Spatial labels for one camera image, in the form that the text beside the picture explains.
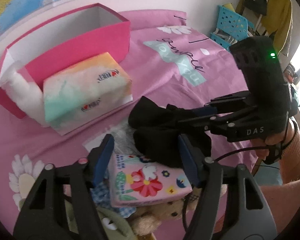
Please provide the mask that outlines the right hand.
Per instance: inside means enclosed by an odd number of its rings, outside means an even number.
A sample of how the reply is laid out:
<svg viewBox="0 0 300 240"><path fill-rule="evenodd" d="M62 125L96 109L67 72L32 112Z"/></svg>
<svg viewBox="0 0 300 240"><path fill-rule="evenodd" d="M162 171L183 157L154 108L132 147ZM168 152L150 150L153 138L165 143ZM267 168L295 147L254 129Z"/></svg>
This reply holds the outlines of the right hand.
<svg viewBox="0 0 300 240"><path fill-rule="evenodd" d="M281 144L284 150L282 151L282 159L295 159L298 155L296 150L292 148L293 140L296 138L298 125L294 120L289 119L286 129L283 132L268 136L266 139L252 139L250 142L254 147L275 146Z"/></svg>

